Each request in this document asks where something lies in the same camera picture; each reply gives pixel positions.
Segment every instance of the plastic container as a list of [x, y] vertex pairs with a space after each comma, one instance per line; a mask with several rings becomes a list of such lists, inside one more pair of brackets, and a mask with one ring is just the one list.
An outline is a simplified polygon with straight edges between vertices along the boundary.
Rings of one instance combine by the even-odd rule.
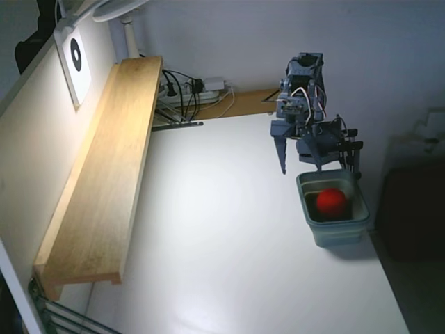
[[[336, 246], [359, 242], [369, 218], [369, 210], [354, 175], [346, 169], [303, 173], [297, 177], [297, 187], [317, 246]], [[329, 188], [344, 192], [348, 199], [346, 213], [338, 220], [328, 220], [318, 213], [316, 198]]]

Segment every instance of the white table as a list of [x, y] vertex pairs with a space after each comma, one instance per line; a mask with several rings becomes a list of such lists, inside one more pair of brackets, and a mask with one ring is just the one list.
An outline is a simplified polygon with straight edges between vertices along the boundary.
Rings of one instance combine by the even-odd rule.
[[408, 333], [368, 237], [315, 245], [288, 145], [271, 116], [152, 134], [124, 284], [97, 283], [88, 315], [123, 333]]

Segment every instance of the wooden ledge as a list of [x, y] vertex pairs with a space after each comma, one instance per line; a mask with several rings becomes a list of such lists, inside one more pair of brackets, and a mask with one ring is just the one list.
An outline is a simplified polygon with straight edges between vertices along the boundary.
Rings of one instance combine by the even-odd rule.
[[[262, 103], [261, 101], [276, 91], [276, 88], [253, 90], [250, 92], [242, 92], [235, 94], [235, 103], [222, 117], [253, 115], [256, 113], [272, 113], [275, 112], [275, 103]], [[217, 105], [200, 111], [196, 120], [210, 120], [217, 118], [232, 103], [232, 96], [227, 96]]]
[[49, 299], [62, 286], [121, 283], [162, 68], [160, 56], [115, 65], [33, 270]]

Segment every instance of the black cable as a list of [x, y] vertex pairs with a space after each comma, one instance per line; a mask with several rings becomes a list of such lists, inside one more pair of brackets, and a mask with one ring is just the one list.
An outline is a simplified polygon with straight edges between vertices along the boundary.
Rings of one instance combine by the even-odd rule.
[[169, 74], [176, 81], [176, 84], [178, 85], [178, 88], [179, 88], [179, 96], [181, 98], [181, 116], [185, 118], [185, 115], [184, 115], [184, 100], [183, 100], [181, 85], [179, 84], [178, 79], [176, 78], [176, 76], [173, 73], [171, 73], [168, 70], [162, 70], [162, 73]]
[[194, 120], [195, 117], [200, 113], [201, 111], [201, 101], [200, 101], [200, 95], [197, 95], [197, 108], [195, 109], [195, 113], [193, 113], [191, 120]]
[[270, 101], [269, 99], [270, 99], [272, 96], [275, 96], [276, 94], [278, 94], [279, 92], [280, 92], [280, 90], [277, 89], [275, 92], [273, 92], [272, 94], [270, 94], [267, 98], [265, 98], [265, 99], [262, 100], [261, 102], [276, 102], [275, 100]]
[[187, 74], [182, 73], [182, 72], [179, 72], [179, 71], [174, 71], [174, 70], [165, 70], [165, 71], [169, 71], [169, 72], [171, 72], [171, 73], [180, 74], [180, 75], [182, 75], [183, 77], [186, 77], [186, 78], [189, 78], [189, 79], [192, 79], [192, 80], [196, 80], [196, 78], [191, 77], [190, 75], [187, 75]]
[[189, 82], [186, 82], [186, 85], [190, 86], [190, 88], [192, 90], [192, 95], [190, 96], [190, 99], [188, 101], [187, 108], [186, 108], [186, 115], [188, 113], [188, 108], [190, 107], [190, 103], [192, 102], [192, 98], [193, 98], [193, 101], [195, 102], [195, 109], [193, 110], [192, 116], [189, 119], [189, 121], [191, 122], [193, 120], [193, 117], [197, 113], [197, 105], [198, 105], [197, 99], [196, 99], [197, 94], [196, 94], [196, 90], [193, 88], [192, 84], [190, 84]]
[[164, 71], [162, 71], [162, 74], [164, 74], [165, 80], [167, 80], [168, 84], [171, 84], [172, 82], [170, 81], [170, 79], [167, 77], [167, 75], [165, 74]]

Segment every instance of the power adapter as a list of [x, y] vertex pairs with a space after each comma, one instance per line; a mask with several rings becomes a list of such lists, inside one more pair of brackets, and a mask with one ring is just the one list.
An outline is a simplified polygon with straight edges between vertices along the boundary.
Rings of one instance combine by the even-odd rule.
[[204, 86], [207, 91], [223, 90], [225, 88], [224, 79], [222, 77], [208, 78], [204, 80]]
[[192, 80], [192, 94], [199, 94], [204, 91], [204, 82], [202, 79]]

